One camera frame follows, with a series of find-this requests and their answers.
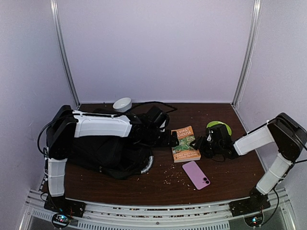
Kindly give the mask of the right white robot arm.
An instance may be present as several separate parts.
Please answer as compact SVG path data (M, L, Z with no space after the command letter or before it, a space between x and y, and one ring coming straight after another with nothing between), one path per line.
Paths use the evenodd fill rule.
M228 159L236 159L268 146L275 148L274 161L251 190L251 197L246 200L246 208L254 212L264 204L264 196L284 180L299 162L302 151L307 149L306 144L306 129L288 114L280 113L236 140L232 138L229 125L212 121L207 124L205 135L195 138L190 146L206 158L222 155Z

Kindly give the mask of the green round plate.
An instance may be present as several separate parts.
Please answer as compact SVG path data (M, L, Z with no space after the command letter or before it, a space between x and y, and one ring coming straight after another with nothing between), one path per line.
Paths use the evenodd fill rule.
M223 129L227 131L229 136L232 135L232 129L230 128L230 126L222 121L211 121L207 124L206 128L211 128L214 126L223 127Z

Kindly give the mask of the left aluminium frame post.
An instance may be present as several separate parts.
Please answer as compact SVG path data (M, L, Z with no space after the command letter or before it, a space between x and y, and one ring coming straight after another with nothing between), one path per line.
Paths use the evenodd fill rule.
M77 108L79 108L81 106L81 103L80 103L79 97L77 95L75 84L73 82L71 69L70 69L69 61L68 61L68 57L67 57L67 52L66 52L66 49L65 49L63 32L62 32L61 24L60 24L58 1L57 0L51 0L50 6L51 6L51 13L52 13L54 25L55 25L57 40L58 40L58 46L59 46L61 61L62 61L63 68L64 68L64 73L65 73L66 79L68 81L68 86L69 86L70 92L72 94L74 104Z

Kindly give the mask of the black student backpack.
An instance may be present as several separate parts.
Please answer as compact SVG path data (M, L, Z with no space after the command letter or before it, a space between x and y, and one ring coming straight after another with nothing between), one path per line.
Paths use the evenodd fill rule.
M169 123L157 106L143 114L82 115L70 143L68 162L116 179L147 173L154 162L153 143Z

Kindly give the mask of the aluminium frame post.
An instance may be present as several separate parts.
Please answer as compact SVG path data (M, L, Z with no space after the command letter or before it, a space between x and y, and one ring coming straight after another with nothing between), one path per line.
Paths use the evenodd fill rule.
M243 91L247 83L248 73L249 73L250 66L251 66L251 58L252 58L253 50L256 45L257 34L259 30L261 7L262 7L262 1L255 0L253 3L253 11L252 11L247 47L246 47L235 95L232 101L232 106L234 108L239 106L239 102L241 101L241 98L243 96Z
M69 86L70 92L72 94L74 104L77 108L79 108L81 106L81 103L80 103L79 97L77 95L75 84L73 82L71 69L70 69L69 61L68 61L68 57L67 57L67 52L66 52L66 49L65 49L63 32L62 32L61 24L60 24L58 1L57 0L51 0L50 6L51 6L51 13L52 13L54 25L55 25L57 40L58 40L58 46L59 46L61 61L62 61L63 68L64 68L64 73L65 73L66 79L68 81L68 86Z

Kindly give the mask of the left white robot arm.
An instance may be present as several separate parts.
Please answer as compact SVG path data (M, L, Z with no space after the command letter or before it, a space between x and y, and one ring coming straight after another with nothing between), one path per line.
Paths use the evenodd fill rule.
M67 162L116 179L143 174L151 168L153 148L175 147L177 134L167 128L169 113L152 103L148 112L93 112L62 106L46 127L48 191L59 213L69 209L64 199Z

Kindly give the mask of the pink smartphone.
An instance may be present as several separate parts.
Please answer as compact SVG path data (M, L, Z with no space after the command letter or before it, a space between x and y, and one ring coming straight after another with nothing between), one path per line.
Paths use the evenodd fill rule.
M182 168L197 190L206 188L211 184L209 178L204 174L195 161L183 164Z

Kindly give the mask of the front aluminium rail base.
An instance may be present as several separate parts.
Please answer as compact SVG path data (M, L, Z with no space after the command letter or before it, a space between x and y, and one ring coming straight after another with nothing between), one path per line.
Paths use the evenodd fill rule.
M271 206L234 216L230 200L173 206L128 206L86 202L82 217L73 217L66 230L296 230L295 214L285 189L269 193Z

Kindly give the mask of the white patterned ceramic bowl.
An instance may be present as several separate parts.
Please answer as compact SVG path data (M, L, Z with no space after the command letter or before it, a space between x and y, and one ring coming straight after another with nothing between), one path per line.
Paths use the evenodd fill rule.
M129 97L118 99L112 107L116 112L126 112L132 108L132 99Z

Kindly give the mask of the orange paperback book underneath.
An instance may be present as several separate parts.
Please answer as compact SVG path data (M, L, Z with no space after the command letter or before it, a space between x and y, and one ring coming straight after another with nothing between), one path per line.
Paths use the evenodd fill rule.
M172 132L176 132L179 141L179 144L171 148L174 163L197 161L201 159L200 152L190 146L191 142L196 140L192 126L175 129L172 130Z

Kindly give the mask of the right aluminium frame post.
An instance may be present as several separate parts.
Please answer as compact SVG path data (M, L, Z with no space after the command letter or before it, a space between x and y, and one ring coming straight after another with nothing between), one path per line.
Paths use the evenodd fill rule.
M257 34L259 30L261 7L262 7L262 1L255 0L253 3L253 11L252 11L247 47L246 47L235 95L232 101L232 106L234 108L239 106L239 102L241 101L241 98L243 96L243 91L247 83L248 73L249 73L250 66L251 66L251 58L252 58L253 50L256 45Z

